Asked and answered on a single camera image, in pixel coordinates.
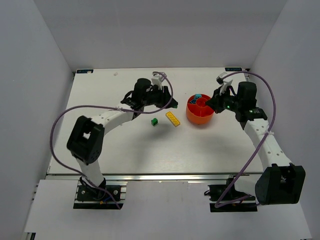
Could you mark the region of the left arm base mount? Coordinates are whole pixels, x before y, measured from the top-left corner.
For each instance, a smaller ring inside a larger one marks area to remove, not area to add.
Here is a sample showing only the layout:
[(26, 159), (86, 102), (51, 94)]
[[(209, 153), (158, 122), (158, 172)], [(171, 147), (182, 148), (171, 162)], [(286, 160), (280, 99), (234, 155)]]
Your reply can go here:
[(110, 194), (92, 187), (80, 177), (74, 197), (73, 209), (76, 210), (120, 210), (124, 205), (126, 188), (124, 185), (109, 185), (104, 180), (100, 188)]

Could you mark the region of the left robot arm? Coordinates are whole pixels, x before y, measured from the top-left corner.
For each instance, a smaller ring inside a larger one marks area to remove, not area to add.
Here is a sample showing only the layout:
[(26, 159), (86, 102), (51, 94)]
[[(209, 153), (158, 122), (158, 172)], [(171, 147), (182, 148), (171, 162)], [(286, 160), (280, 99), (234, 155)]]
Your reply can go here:
[(100, 201), (107, 195), (102, 189), (106, 180), (101, 172), (98, 158), (102, 152), (105, 135), (120, 125), (136, 119), (146, 106), (177, 108), (167, 86), (139, 78), (133, 90), (129, 91), (115, 110), (111, 109), (97, 116), (78, 117), (67, 141), (67, 149), (76, 158), (81, 172), (80, 183), (93, 200)]

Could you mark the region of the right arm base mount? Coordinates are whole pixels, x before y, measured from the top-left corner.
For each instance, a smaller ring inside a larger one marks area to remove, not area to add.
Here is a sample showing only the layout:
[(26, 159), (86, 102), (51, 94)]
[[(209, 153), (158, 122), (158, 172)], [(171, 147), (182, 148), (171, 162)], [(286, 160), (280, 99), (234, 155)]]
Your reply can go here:
[(209, 207), (211, 213), (249, 213), (249, 212), (257, 212), (258, 206), (256, 203), (256, 198), (254, 196), (247, 197), (246, 193), (237, 191), (235, 186), (232, 186), (231, 189), (226, 193), (223, 199), (219, 202), (219, 204), (223, 204), (228, 201), (234, 201), (230, 204), (226, 204), (219, 208), (215, 207), (216, 202), (223, 194), (228, 185), (235, 178), (235, 175), (230, 175), (226, 182), (223, 184), (210, 184), (208, 185), (208, 189), (203, 193), (204, 196), (209, 197)]

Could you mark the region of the yellow long lego plate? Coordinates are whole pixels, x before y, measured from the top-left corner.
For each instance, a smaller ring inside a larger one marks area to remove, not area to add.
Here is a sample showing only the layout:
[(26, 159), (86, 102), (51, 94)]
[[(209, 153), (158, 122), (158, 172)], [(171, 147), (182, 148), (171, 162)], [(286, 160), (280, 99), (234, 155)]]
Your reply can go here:
[(165, 114), (165, 116), (168, 118), (168, 120), (172, 123), (174, 127), (178, 127), (181, 124), (177, 117), (171, 111), (168, 111)]

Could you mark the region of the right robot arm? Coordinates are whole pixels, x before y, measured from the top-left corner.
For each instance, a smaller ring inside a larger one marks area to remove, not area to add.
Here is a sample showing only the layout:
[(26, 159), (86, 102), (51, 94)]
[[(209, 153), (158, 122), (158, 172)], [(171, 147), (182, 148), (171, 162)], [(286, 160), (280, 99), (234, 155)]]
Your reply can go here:
[(236, 120), (249, 136), (255, 150), (248, 162), (259, 156), (263, 173), (259, 178), (245, 176), (244, 169), (226, 184), (226, 188), (215, 203), (216, 208), (234, 203), (234, 200), (222, 202), (232, 190), (254, 196), (261, 205), (296, 204), (300, 200), (306, 172), (301, 165), (294, 165), (279, 146), (271, 133), (264, 110), (257, 107), (257, 86), (255, 83), (243, 81), (234, 91), (230, 81), (219, 80), (219, 88), (213, 92), (206, 105), (221, 113), (229, 110), (235, 113)]

